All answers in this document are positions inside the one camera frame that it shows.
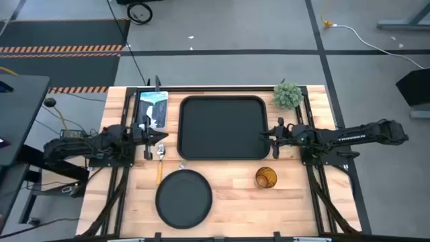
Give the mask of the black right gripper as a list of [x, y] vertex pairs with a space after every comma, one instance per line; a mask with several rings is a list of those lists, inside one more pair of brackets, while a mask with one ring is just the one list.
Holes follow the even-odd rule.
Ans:
[[274, 159], [279, 158], [280, 147], [284, 145], [292, 146], [296, 144], [296, 140], [292, 136], [292, 132], [288, 130], [288, 128], [292, 126], [292, 124], [288, 124], [287, 126], [285, 126], [283, 118], [278, 118], [277, 123], [278, 125], [274, 128], [268, 131], [261, 132], [261, 134], [263, 135], [261, 138], [262, 141], [272, 141]]

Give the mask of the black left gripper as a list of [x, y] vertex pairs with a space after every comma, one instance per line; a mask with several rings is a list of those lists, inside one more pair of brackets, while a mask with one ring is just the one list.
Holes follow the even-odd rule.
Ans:
[[153, 154], [151, 153], [150, 147], [153, 144], [151, 141], [161, 141], [164, 138], [166, 138], [168, 134], [157, 130], [151, 130], [150, 128], [151, 118], [149, 116], [145, 116], [143, 118], [142, 124], [144, 125], [144, 128], [141, 128], [137, 123], [132, 124], [131, 126], [132, 140], [134, 145], [136, 146], [144, 145], [145, 146], [144, 158], [146, 160], [152, 160]]

